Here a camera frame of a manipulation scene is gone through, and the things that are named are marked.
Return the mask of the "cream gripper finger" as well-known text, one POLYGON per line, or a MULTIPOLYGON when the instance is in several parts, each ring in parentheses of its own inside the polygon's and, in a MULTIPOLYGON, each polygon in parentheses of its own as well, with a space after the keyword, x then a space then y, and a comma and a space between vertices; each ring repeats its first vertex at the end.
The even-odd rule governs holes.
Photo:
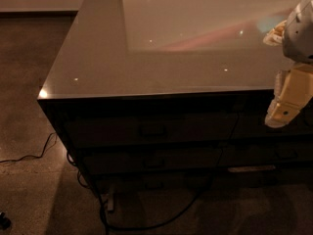
POLYGON ((280 70, 275 78, 274 99, 265 117, 271 128, 288 125, 313 98, 313 66, 295 64, 280 70))
POLYGON ((269 46, 279 46, 283 44, 286 21, 282 21, 274 26, 263 38, 263 43, 269 46))

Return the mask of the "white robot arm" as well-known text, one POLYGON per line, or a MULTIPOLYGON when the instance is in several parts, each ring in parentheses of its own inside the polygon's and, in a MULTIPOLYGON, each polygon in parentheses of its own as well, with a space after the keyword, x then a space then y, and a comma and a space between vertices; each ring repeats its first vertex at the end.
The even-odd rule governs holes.
POLYGON ((265 117, 271 128, 288 125, 313 98, 313 0, 301 0, 285 21, 263 38, 270 46, 282 46, 285 57, 294 61, 275 78, 274 99, 265 117))

